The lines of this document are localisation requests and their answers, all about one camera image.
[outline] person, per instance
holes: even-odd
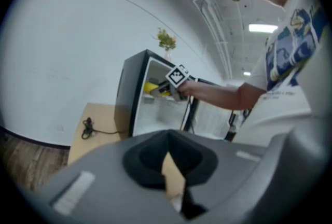
[[[311,109],[297,76],[316,50],[330,44],[328,19],[318,0],[267,0],[288,17],[271,34],[251,76],[238,89],[187,81],[179,87],[193,96],[229,110],[255,106],[233,142],[267,146],[289,132]]]

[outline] fluorescent light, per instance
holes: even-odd
[[[250,32],[266,32],[272,33],[274,32],[278,26],[275,25],[266,25],[266,24],[249,24]]]

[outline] mini fridge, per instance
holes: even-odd
[[[177,102],[172,97],[153,97],[144,93],[146,81],[162,83],[166,80],[165,75],[174,66],[150,50],[142,51],[125,60],[114,112],[117,130],[125,131],[130,137],[165,129],[192,133],[193,128],[197,135],[223,139],[227,132],[224,134],[226,128],[221,123],[226,120],[229,112],[226,120],[228,124],[231,111],[193,97],[190,98],[190,107],[189,101]],[[192,81],[207,82],[195,79],[194,76],[189,78]]]

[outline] black cable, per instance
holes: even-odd
[[[192,104],[191,104],[190,97],[189,97],[189,104],[190,104],[190,111],[191,111],[192,110]],[[191,129],[192,129],[192,134],[195,135],[195,131],[193,130],[193,126],[192,126],[192,120],[190,120],[190,126],[191,126]]]
[[[91,120],[90,117],[88,117],[86,120],[84,120],[83,124],[85,126],[85,129],[84,129],[81,137],[84,140],[88,139],[92,135],[93,132],[107,134],[107,135],[114,135],[114,134],[117,134],[117,133],[123,133],[124,132],[124,131],[104,132],[104,131],[96,130],[96,129],[93,128],[92,120]]]

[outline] wooden floor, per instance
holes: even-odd
[[[69,150],[35,145],[8,134],[0,137],[0,156],[14,182],[38,190],[67,165]]]

